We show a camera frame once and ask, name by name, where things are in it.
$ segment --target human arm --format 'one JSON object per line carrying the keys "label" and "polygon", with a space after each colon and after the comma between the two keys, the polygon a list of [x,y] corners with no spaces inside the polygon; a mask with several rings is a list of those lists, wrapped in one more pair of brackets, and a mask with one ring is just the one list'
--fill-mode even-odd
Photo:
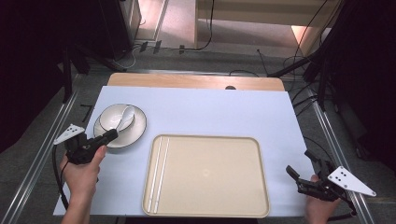
{"label": "human arm", "polygon": [[70,188],[70,202],[62,220],[63,224],[90,222],[92,198],[100,171],[99,164],[105,157],[106,150],[106,146],[99,147],[92,161],[87,164],[67,163],[66,156],[62,159],[60,167],[64,168],[64,178]]}
{"label": "human arm", "polygon": [[[318,176],[312,175],[311,181],[317,182]],[[325,202],[312,196],[306,196],[305,219],[309,224],[324,224],[334,212],[341,199]]]}

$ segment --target human hand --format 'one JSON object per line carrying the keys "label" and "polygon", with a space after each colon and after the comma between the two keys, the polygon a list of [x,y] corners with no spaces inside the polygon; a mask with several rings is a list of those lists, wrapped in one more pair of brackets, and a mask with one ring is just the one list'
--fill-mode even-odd
{"label": "human hand", "polygon": [[[312,175],[311,181],[319,181],[318,176]],[[327,223],[327,219],[332,215],[340,201],[341,199],[337,199],[334,202],[326,202],[312,196],[306,196],[305,219],[309,224]]]}
{"label": "human hand", "polygon": [[87,164],[75,165],[67,163],[67,157],[64,156],[60,164],[64,168],[64,178],[70,189],[70,203],[78,200],[81,203],[90,203],[93,194],[96,192],[96,182],[100,171],[99,164],[106,155],[106,146],[101,146],[96,150],[92,161]]}

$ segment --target wire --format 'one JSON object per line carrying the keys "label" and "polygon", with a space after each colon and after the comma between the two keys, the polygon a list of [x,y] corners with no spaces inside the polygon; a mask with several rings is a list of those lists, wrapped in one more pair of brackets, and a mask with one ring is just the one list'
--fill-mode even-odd
{"label": "wire", "polygon": [[[289,58],[286,58],[285,60],[283,60],[283,68],[286,68],[286,61],[291,58],[303,58],[303,59],[307,59],[310,63],[314,63],[311,60],[309,60],[309,58],[304,57],[304,56],[290,56]],[[295,76],[303,76],[303,75],[296,75],[295,73],[290,73],[290,74],[295,75]]]}
{"label": "wire", "polygon": [[309,96],[309,97],[307,97],[306,99],[304,99],[304,100],[302,100],[302,101],[296,103],[295,105],[293,105],[293,108],[295,108],[295,107],[297,107],[297,106],[299,106],[299,105],[305,103],[305,102],[308,101],[308,100],[312,100],[312,99],[316,99],[316,98],[318,98],[317,95]]}
{"label": "wire", "polygon": [[309,138],[309,137],[303,136],[303,138],[305,138],[305,139],[307,139],[307,140],[313,142],[315,145],[317,145],[318,147],[320,147],[320,148],[324,151],[324,153],[326,153],[326,155],[329,157],[330,161],[332,162],[332,157],[331,157],[330,154],[326,151],[326,149],[324,149],[324,147],[322,147],[319,143],[317,143],[316,141],[314,141],[313,139],[311,139],[311,138]]}
{"label": "wire", "polygon": [[297,96],[298,96],[299,94],[301,94],[301,92],[303,92],[306,88],[308,88],[310,85],[312,85],[312,83],[313,83],[313,82],[307,84],[307,85],[304,86],[302,89],[300,89],[300,90],[294,95],[294,97],[291,99],[291,103],[294,102],[294,100],[297,98]]}
{"label": "wire", "polygon": [[315,13],[314,17],[312,17],[311,21],[308,23],[308,25],[306,25],[306,27],[305,27],[305,29],[304,29],[304,32],[303,32],[303,35],[301,36],[301,39],[300,39],[300,41],[298,42],[297,50],[296,50],[296,52],[294,53],[293,63],[295,63],[295,58],[297,57],[297,53],[298,53],[298,50],[300,49],[301,42],[302,42],[303,39],[304,39],[304,35],[305,35],[305,33],[306,33],[306,30],[308,29],[308,27],[309,27],[309,25],[312,23],[312,21],[315,19],[315,17],[318,15],[318,13],[322,10],[322,8],[324,7],[324,5],[326,5],[327,1],[328,1],[328,0],[326,0],[326,1],[323,2],[323,4],[322,4],[322,5],[320,6],[320,8],[318,9],[318,11]]}
{"label": "wire", "polygon": [[262,58],[262,53],[260,52],[259,49],[257,49],[257,52],[259,53],[260,58],[262,59],[262,66],[264,67],[265,75],[268,75],[268,71],[267,68],[265,67],[264,59]]}
{"label": "wire", "polygon": [[300,116],[303,112],[305,112],[305,110],[307,110],[315,101],[316,100],[309,102],[308,105],[306,105],[298,114],[296,114],[296,117]]}
{"label": "wire", "polygon": [[62,179],[59,177],[59,173],[58,173],[58,166],[56,164],[56,145],[54,145],[52,147],[52,168],[53,168],[53,173],[55,174],[55,180],[56,180],[56,183],[58,185],[59,193],[61,194],[61,200],[62,200],[62,203],[64,204],[64,209],[67,210],[67,208],[69,206],[69,202],[67,201],[67,198],[64,195],[64,189],[63,189],[63,186],[62,186]]}
{"label": "wire", "polygon": [[134,51],[137,50],[137,49],[140,49],[140,48],[141,48],[141,46],[136,47],[136,48],[134,48],[134,49],[132,50],[132,52],[131,52],[131,55],[132,55],[132,57],[134,58],[134,62],[132,63],[132,65],[123,66],[123,65],[117,63],[115,60],[113,60],[113,63],[115,63],[116,65],[118,65],[118,66],[121,67],[121,68],[131,68],[131,67],[133,67],[134,64],[136,63],[136,57],[134,56]]}
{"label": "wire", "polygon": [[[67,165],[67,164],[69,164],[69,160],[67,160],[66,164],[64,165],[64,168],[66,168],[66,165]],[[64,176],[64,168],[62,168],[62,171],[61,171],[61,183],[63,182],[63,181],[62,181],[62,178],[63,178],[63,176]]]}
{"label": "wire", "polygon": [[146,24],[146,19],[142,18],[142,21],[139,23],[139,25],[144,25],[144,24]]}
{"label": "wire", "polygon": [[230,74],[229,74],[229,76],[231,76],[231,73],[234,73],[234,72],[244,72],[244,73],[250,73],[250,74],[254,75],[255,77],[260,77],[259,75],[257,75],[257,74],[256,74],[256,73],[254,73],[254,72],[249,72],[249,71],[247,71],[247,70],[240,70],[240,69],[237,69],[237,70],[233,70],[233,71],[231,71],[231,72],[230,72]]}
{"label": "wire", "polygon": [[341,216],[336,216],[336,217],[329,217],[328,221],[337,221],[337,220],[342,220],[342,219],[347,219],[351,217],[355,217],[357,215],[355,205],[353,205],[353,202],[347,199],[347,196],[340,195],[337,191],[334,189],[330,189],[332,193],[334,193],[337,197],[339,197],[341,200],[347,203],[351,211],[348,214],[344,214]]}
{"label": "wire", "polygon": [[206,44],[203,47],[198,48],[198,49],[174,49],[174,48],[156,48],[156,47],[150,47],[150,48],[151,49],[183,50],[183,51],[199,51],[199,50],[205,49],[212,42],[212,37],[213,37],[212,23],[213,23],[214,8],[215,8],[215,0],[212,0],[212,8],[210,10],[210,22],[209,22],[210,37],[209,37],[209,40],[206,42]]}
{"label": "wire", "polygon": [[207,18],[208,18],[208,16],[207,16],[207,10],[205,10],[206,27],[207,27],[207,30],[210,32],[211,28],[210,28],[210,26],[209,26],[209,22],[207,22]]}
{"label": "wire", "polygon": [[[134,48],[132,50],[134,50],[135,48],[140,48],[140,47],[141,47],[141,44],[134,44]],[[131,52],[131,51],[124,52],[122,54],[122,56],[120,56],[118,59],[114,59],[113,61],[117,62],[117,61],[123,59],[125,57],[125,55],[127,55],[129,52]]]}

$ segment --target tray rim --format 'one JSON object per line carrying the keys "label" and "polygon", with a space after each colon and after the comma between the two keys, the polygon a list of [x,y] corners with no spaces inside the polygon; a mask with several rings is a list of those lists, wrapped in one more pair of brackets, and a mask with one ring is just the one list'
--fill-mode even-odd
{"label": "tray rim", "polygon": [[[199,137],[199,138],[238,138],[238,139],[249,139],[252,140],[255,144],[257,144],[258,146],[258,153],[260,155],[260,164],[262,166],[261,169],[261,173],[262,173],[262,181],[263,181],[263,188],[264,188],[264,194],[265,194],[265,198],[266,198],[266,205],[268,207],[268,209],[266,211],[264,211],[264,213],[261,216],[241,216],[241,215],[203,215],[203,214],[154,214],[154,213],[149,213],[147,211],[147,209],[144,206],[144,202],[145,202],[145,198],[146,198],[146,190],[148,187],[148,178],[149,178],[149,168],[150,168],[150,162],[153,156],[152,153],[152,149],[154,147],[154,143],[155,141],[162,137],[162,136],[168,136],[168,137]],[[268,214],[270,213],[271,210],[271,204],[270,204],[270,200],[269,200],[269,193],[268,193],[268,188],[267,188],[267,181],[265,178],[265,171],[263,169],[263,162],[262,162],[262,151],[261,151],[261,146],[260,146],[260,142],[257,141],[255,138],[251,137],[251,136],[234,136],[234,135],[215,135],[215,134],[177,134],[177,133],[160,133],[157,134],[153,140],[151,141],[151,148],[150,148],[150,153],[149,153],[149,157],[148,157],[148,166],[147,166],[147,171],[146,171],[146,179],[145,179],[145,187],[144,187],[144,192],[143,192],[143,196],[142,196],[142,200],[141,200],[141,207],[143,212],[150,216],[150,217],[245,217],[245,218],[263,218],[263,217],[267,217]]]}

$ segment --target wrist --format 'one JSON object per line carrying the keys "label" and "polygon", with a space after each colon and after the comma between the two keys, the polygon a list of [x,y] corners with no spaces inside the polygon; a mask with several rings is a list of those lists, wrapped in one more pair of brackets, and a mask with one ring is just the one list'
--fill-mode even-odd
{"label": "wrist", "polygon": [[327,221],[307,221],[308,224],[327,224]]}
{"label": "wrist", "polygon": [[76,207],[86,207],[89,206],[92,202],[92,197],[88,195],[82,195],[82,194],[72,194],[70,196],[70,202],[69,204],[73,204],[73,206]]}

